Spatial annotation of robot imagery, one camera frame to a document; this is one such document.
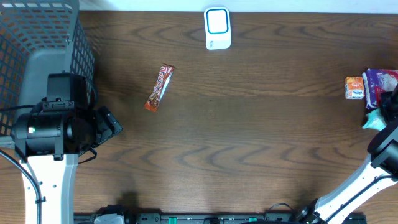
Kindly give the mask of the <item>red purple sanitary pad pack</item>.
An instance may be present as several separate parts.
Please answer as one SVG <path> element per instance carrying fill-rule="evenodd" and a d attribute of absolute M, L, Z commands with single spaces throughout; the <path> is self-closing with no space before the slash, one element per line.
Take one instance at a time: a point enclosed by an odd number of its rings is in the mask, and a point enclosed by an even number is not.
<path fill-rule="evenodd" d="M 366 108 L 379 107 L 381 94 L 391 92 L 397 86 L 397 70 L 369 68 L 362 74 Z"/>

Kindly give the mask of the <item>teal green wipes pack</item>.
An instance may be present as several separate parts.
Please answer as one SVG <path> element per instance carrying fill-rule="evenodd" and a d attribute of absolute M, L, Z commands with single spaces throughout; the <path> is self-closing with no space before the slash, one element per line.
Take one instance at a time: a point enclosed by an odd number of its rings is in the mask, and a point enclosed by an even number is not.
<path fill-rule="evenodd" d="M 380 109 L 375 109 L 366 114 L 366 122 L 363 129 L 374 129 L 382 131 L 387 126 Z"/>

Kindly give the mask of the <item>small orange tissue pack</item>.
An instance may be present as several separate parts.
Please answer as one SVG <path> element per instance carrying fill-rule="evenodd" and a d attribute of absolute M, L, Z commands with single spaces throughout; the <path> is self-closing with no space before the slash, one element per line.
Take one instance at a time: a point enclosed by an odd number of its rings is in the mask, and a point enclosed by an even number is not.
<path fill-rule="evenodd" d="M 364 98 L 364 82 L 361 77 L 345 78 L 345 98 L 349 100 Z"/>

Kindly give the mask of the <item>red Top chocolate bar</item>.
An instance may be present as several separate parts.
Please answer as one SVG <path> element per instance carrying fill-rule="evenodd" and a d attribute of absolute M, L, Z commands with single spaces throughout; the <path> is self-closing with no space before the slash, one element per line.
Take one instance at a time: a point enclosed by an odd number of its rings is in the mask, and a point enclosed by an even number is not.
<path fill-rule="evenodd" d="M 157 111 L 160 101 L 165 93 L 165 90 L 167 89 L 167 85 L 169 84 L 169 81 L 174 73 L 174 69 L 175 67 L 172 65 L 161 65 L 154 90 L 144 105 L 145 109 L 152 112 Z"/>

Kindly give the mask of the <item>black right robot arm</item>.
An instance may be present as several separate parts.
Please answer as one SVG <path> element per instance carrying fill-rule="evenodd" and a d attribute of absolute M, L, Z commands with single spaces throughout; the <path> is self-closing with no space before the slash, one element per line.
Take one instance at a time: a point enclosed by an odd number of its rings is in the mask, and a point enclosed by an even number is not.
<path fill-rule="evenodd" d="M 364 163 L 339 187 L 296 215 L 299 223 L 343 223 L 351 212 L 378 192 L 397 183 L 397 89 L 382 94 L 386 127 L 368 146 Z"/>

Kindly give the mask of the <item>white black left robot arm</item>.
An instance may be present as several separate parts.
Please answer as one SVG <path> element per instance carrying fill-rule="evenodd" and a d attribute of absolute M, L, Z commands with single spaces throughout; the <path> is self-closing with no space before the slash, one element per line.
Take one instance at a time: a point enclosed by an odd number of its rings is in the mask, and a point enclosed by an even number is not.
<path fill-rule="evenodd" d="M 79 157 L 122 131 L 103 106 L 89 78 L 50 74 L 47 96 L 20 115 L 11 138 L 22 172 L 26 223 L 73 223 L 75 175 Z"/>

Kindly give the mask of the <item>white barcode scanner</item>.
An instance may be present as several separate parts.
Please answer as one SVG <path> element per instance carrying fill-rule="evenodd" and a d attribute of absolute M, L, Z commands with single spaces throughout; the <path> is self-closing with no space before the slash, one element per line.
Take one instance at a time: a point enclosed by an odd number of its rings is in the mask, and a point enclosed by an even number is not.
<path fill-rule="evenodd" d="M 227 49 L 231 46 L 231 21 L 225 7 L 210 7 L 203 13 L 206 48 L 208 50 Z"/>

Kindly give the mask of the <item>dark grey plastic basket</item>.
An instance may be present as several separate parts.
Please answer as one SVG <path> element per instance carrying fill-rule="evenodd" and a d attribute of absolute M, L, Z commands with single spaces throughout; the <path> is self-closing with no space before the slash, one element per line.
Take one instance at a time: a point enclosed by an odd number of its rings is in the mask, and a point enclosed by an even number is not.
<path fill-rule="evenodd" d="M 79 21 L 78 0 L 1 0 L 1 147 L 13 148 L 18 117 L 47 95 L 47 77 L 86 77 L 94 104 L 94 55 Z"/>

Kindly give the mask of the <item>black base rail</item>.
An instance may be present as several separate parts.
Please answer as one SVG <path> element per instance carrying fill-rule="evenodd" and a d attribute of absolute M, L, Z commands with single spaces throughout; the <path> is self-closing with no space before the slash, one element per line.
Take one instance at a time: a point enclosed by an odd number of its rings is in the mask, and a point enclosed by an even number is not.
<path fill-rule="evenodd" d="M 265 213 L 162 213 L 147 210 L 135 213 L 120 205 L 108 205 L 95 213 L 74 214 L 74 224 L 240 224 L 240 223 L 321 223 L 297 220 L 293 211 L 268 210 Z"/>

